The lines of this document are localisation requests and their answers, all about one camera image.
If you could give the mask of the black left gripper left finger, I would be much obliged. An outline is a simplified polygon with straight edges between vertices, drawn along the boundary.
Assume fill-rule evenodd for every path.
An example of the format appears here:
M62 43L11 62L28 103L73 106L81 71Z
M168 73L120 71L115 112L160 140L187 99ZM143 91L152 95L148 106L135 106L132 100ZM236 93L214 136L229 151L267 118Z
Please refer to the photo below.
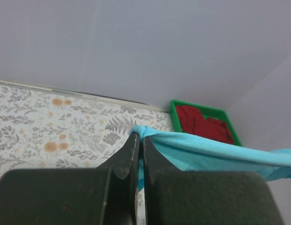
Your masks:
M140 137L96 168L15 169L0 178L0 225L135 225Z

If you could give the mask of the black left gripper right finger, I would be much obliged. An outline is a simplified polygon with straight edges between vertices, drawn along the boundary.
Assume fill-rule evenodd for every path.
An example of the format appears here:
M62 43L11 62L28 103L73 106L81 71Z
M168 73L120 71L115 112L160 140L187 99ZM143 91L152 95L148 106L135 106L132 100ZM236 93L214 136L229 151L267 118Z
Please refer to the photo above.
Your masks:
M144 138L149 225L282 225L272 194L255 173L183 172Z

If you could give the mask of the turquoise t shirt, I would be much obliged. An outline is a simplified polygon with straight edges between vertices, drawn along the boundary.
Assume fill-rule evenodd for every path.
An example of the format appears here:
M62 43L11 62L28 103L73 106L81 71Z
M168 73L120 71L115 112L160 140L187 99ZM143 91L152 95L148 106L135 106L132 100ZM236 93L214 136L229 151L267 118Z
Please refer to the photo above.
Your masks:
M254 172L265 181L291 179L291 149L262 151L213 141L196 135L134 126L131 133L154 147L182 171Z

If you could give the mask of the red t shirt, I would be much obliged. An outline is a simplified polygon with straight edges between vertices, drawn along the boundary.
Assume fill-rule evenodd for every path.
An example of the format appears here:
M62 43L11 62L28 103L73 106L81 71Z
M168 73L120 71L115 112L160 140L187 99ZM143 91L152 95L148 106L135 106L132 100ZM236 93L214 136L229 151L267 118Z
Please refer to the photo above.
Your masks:
M234 139L226 122L212 117L204 118L201 111L193 106L176 107L182 131L214 141L234 144Z

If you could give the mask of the green plastic bin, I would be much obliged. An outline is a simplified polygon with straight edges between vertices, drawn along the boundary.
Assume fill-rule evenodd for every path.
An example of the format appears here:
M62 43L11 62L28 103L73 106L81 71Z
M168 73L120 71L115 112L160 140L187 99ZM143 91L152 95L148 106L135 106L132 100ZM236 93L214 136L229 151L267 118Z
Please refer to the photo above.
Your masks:
M176 107L181 106L181 105L193 106L193 107L199 109L201 111L201 113L203 114L204 118L212 117L214 119L219 119L219 120L226 122L229 129L230 129L231 135L234 139L233 145L236 145L236 146L242 145L232 123L229 120L229 117L227 116L227 114L224 110L212 108L212 107L208 107L208 106L203 106L203 105L196 105L196 104L183 102L183 101L179 101L179 100L172 100L171 106L170 106L170 116L171 116L172 125L173 125L175 132L184 133L182 131L182 128L180 125L178 114L176 112Z

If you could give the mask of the floral tablecloth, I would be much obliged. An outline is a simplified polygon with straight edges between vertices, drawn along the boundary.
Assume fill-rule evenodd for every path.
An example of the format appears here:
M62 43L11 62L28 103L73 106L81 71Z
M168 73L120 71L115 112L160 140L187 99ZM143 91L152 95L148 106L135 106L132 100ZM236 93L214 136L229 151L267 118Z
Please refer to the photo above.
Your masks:
M0 178L12 169L97 167L135 125L172 131L151 106L0 84Z

